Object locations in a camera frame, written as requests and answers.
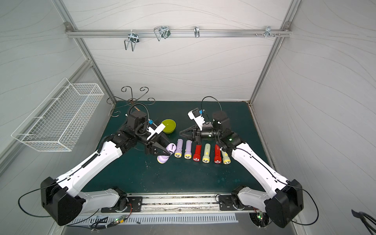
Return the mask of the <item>pale green flashlight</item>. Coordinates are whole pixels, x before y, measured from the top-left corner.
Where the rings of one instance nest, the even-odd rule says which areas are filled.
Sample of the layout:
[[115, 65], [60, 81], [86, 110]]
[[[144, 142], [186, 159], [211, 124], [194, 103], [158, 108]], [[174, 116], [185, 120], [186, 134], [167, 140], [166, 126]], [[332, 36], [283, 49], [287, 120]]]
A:
[[225, 165], [229, 165], [231, 163], [231, 158], [229, 157], [226, 151], [222, 151], [222, 162]]
[[204, 154], [202, 158], [202, 162], [208, 164], [210, 162], [210, 152], [211, 152], [211, 144], [206, 143], [204, 147]]

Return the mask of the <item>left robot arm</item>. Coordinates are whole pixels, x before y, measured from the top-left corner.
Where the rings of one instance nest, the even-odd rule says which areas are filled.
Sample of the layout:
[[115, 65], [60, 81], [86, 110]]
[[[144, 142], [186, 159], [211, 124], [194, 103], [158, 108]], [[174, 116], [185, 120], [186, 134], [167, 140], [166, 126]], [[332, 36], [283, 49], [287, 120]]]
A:
[[56, 179], [46, 178], [41, 183], [42, 207], [59, 226], [74, 221], [81, 213], [108, 208], [112, 212], [127, 210], [127, 194], [118, 187], [85, 193], [82, 189], [114, 160], [138, 143], [145, 153], [158, 159], [169, 158], [176, 150], [163, 132], [165, 125], [155, 124], [148, 114], [134, 111], [114, 133], [103, 139], [98, 149], [87, 159]]

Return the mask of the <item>red flashlight horizontal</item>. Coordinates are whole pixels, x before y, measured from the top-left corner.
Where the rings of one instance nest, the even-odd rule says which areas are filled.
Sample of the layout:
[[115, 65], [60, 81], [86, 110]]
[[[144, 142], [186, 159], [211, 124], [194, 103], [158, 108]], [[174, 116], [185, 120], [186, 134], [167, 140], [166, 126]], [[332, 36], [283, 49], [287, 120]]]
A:
[[222, 158], [221, 158], [221, 150], [218, 145], [215, 145], [214, 147], [214, 163], [215, 164], [221, 164]]

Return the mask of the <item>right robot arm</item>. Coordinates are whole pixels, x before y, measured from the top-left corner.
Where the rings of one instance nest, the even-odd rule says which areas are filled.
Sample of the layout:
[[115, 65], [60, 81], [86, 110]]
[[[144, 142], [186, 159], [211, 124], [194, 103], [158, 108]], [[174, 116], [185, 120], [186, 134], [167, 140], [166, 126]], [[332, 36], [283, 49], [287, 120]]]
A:
[[201, 144], [213, 140], [220, 150], [240, 163], [260, 183], [263, 191], [239, 186], [231, 194], [234, 209], [253, 207], [266, 214], [278, 227], [284, 228], [304, 208], [303, 189], [297, 180], [288, 180], [261, 159], [231, 128], [230, 119], [224, 111], [214, 112], [209, 123], [203, 111], [193, 109], [188, 117], [195, 125], [180, 132], [180, 136]]

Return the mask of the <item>purple flashlight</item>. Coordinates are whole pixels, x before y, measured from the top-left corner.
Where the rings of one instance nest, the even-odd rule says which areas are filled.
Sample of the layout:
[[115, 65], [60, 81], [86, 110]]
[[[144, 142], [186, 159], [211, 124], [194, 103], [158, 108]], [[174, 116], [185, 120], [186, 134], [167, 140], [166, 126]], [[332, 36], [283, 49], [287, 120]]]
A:
[[187, 159], [187, 160], [192, 158], [192, 141], [191, 140], [186, 141], [184, 158]]
[[183, 139], [178, 139], [174, 157], [176, 158], [182, 157], [183, 143], [184, 143]]
[[175, 153], [175, 151], [176, 151], [176, 144], [170, 143], [169, 145], [167, 145], [166, 150], [167, 150], [167, 152], [165, 154], [159, 155], [157, 157], [157, 161], [160, 164], [166, 163], [168, 161], [169, 157]]

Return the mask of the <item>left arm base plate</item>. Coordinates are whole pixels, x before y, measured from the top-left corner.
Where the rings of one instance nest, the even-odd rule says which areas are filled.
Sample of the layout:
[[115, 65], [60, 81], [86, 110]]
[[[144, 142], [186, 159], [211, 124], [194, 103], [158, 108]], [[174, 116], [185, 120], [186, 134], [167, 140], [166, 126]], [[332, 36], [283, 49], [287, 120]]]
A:
[[111, 208], [102, 208], [101, 213], [129, 213], [140, 212], [143, 198], [138, 196], [122, 197], [119, 202]]

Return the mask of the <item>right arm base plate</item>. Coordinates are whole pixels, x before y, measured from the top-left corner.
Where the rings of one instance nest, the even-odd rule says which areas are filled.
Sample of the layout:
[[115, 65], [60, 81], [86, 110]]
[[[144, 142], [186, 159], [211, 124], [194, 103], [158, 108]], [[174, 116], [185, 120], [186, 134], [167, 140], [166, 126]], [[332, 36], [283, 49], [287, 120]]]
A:
[[216, 202], [219, 205], [220, 211], [242, 211], [244, 207], [237, 206], [233, 203], [232, 197], [230, 195], [218, 194], [216, 197]]

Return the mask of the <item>red flashlight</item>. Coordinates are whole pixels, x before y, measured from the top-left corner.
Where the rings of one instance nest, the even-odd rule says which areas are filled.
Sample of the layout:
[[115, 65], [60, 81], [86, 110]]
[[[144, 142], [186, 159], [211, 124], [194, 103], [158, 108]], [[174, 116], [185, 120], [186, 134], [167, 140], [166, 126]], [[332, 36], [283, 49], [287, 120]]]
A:
[[195, 152], [193, 155], [193, 160], [195, 162], [201, 161], [201, 150], [202, 150], [202, 145], [196, 145], [195, 146]]

